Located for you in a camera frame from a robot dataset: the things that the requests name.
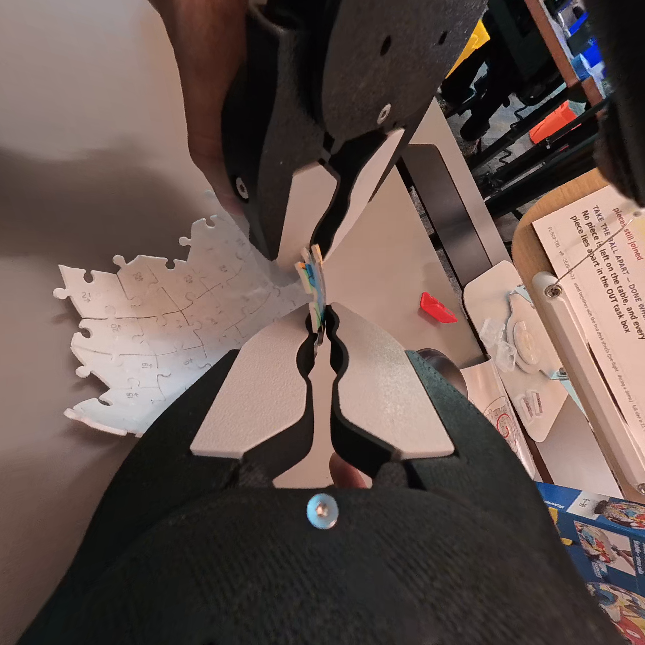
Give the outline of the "red plastic piece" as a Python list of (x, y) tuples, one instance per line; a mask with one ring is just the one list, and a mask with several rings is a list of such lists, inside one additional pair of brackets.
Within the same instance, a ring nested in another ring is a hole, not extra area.
[(428, 292), (421, 294), (419, 308), (440, 324), (449, 325), (458, 322), (456, 314)]

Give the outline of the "black tripod stand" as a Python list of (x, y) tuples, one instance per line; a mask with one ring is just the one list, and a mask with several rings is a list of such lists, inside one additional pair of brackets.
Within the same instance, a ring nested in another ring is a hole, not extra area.
[[(585, 97), (584, 91), (564, 83), (533, 106), (511, 95), (490, 117), (484, 135), (468, 142), (457, 127), (473, 115), (484, 80), (474, 83), (464, 104), (446, 107), (445, 116), (489, 214), (493, 219), (507, 214), (520, 219), (520, 209), (528, 203), (596, 168), (599, 120), (609, 97), (596, 104), (577, 102)], [(532, 129), (564, 107), (572, 108), (572, 121), (556, 125), (554, 133), (542, 139), (531, 138)]]

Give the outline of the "partly built puzzle ball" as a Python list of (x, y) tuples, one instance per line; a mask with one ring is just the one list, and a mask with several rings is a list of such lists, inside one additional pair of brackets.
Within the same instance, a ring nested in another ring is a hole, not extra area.
[(301, 279), (270, 278), (238, 222), (219, 204), (179, 244), (186, 259), (113, 258), (117, 272), (59, 265), (53, 296), (81, 321), (70, 350), (76, 375), (107, 390), (64, 411), (105, 433), (141, 437), (167, 407), (254, 334), (312, 297)]

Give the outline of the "yellow plastic bin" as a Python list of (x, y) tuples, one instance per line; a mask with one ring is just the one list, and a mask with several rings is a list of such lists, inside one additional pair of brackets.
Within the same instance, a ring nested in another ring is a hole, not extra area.
[(483, 20), (480, 19), (476, 26), (475, 29), (473, 30), (473, 33), (471, 34), (467, 44), (465, 45), (462, 53), (456, 60), (455, 65), (451, 68), (451, 70), (447, 73), (447, 77), (450, 76), (456, 68), (468, 57), (472, 55), (477, 49), (482, 47), (484, 44), (486, 44), (490, 39), (488, 30), (484, 26)]

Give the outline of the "white clamp bar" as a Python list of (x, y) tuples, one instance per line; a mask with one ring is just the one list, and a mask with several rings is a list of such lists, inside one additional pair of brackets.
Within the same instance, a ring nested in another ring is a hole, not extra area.
[(643, 503), (644, 442), (612, 398), (573, 306), (547, 271), (533, 276), (529, 291), (618, 487), (626, 499)]

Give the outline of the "white tray with clear clips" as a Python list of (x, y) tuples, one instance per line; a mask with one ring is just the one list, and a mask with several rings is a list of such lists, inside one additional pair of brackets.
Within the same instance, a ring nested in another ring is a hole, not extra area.
[(502, 261), (464, 287), (463, 303), (528, 436), (542, 443), (569, 391), (562, 361), (520, 275)]

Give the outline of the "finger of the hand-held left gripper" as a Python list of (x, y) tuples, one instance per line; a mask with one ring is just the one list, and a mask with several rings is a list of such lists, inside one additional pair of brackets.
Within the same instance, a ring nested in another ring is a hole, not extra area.
[(296, 170), (288, 194), (275, 262), (297, 262), (310, 248), (337, 191), (338, 180), (320, 160)]
[(404, 128), (367, 133), (343, 144), (330, 159), (339, 185), (312, 237), (324, 260), (337, 249), (389, 172), (404, 133)]

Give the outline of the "wooden storage shelf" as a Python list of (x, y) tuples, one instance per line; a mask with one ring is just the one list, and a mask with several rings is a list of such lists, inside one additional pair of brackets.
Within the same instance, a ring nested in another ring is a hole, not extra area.
[(583, 92), (587, 101), (595, 106), (606, 98), (606, 94), (596, 78), (589, 76), (580, 80), (572, 65), (573, 55), (559, 25), (553, 20), (543, 1), (525, 1), (528, 11), (539, 30), (552, 59), (559, 70), (567, 88)]

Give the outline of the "wooden board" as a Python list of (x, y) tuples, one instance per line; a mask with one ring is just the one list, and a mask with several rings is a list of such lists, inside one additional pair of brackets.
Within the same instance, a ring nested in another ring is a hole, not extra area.
[[(545, 317), (546, 283), (543, 281), (541, 287), (533, 284), (539, 273), (553, 271), (533, 223), (608, 185), (598, 169), (566, 182), (540, 198), (522, 216), (513, 235), (513, 263), (559, 353), (562, 352), (562, 342), (556, 338), (553, 325)], [(553, 481), (594, 493), (617, 493), (620, 498), (643, 503), (644, 496), (629, 482), (609, 441), (598, 429), (592, 412), (573, 412), (573, 404), (565, 404), (564, 407), (566, 411), (557, 416), (554, 429), (538, 445), (543, 455), (547, 444), (554, 446), (555, 461), (548, 461), (546, 465)]]

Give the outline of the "orange box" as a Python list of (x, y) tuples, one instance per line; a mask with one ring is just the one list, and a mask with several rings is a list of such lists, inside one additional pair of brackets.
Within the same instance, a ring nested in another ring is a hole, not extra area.
[(529, 131), (532, 144), (537, 145), (551, 137), (578, 117), (578, 108), (571, 101), (565, 101)]

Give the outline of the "blue storage bin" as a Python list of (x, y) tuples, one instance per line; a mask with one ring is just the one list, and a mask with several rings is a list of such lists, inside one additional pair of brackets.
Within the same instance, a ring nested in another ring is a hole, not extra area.
[(566, 42), (577, 79), (584, 81), (593, 77), (602, 81), (605, 77), (605, 64), (595, 38), (574, 34)]

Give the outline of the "printed instruction sheet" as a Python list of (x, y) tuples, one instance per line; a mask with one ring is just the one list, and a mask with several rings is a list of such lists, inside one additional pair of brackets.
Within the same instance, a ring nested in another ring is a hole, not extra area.
[(533, 222), (626, 427), (644, 447), (644, 214), (606, 186)]

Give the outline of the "person's left hand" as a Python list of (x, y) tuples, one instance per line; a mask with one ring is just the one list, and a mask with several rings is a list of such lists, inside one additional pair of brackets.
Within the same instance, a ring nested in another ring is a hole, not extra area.
[(231, 215), (243, 209), (222, 152), (221, 112), (246, 56), (248, 1), (149, 1), (179, 71), (189, 155)]

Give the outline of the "blue puzzle box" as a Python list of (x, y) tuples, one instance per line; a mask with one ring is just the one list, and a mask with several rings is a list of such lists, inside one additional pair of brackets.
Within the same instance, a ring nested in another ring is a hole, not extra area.
[(644, 643), (644, 504), (537, 482), (586, 587), (624, 640)]

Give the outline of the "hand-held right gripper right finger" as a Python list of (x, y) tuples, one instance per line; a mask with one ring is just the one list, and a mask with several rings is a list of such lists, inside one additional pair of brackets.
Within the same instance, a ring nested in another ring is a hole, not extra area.
[(386, 463), (447, 457), (455, 447), (404, 347), (344, 305), (327, 305), (335, 452), (368, 477)]

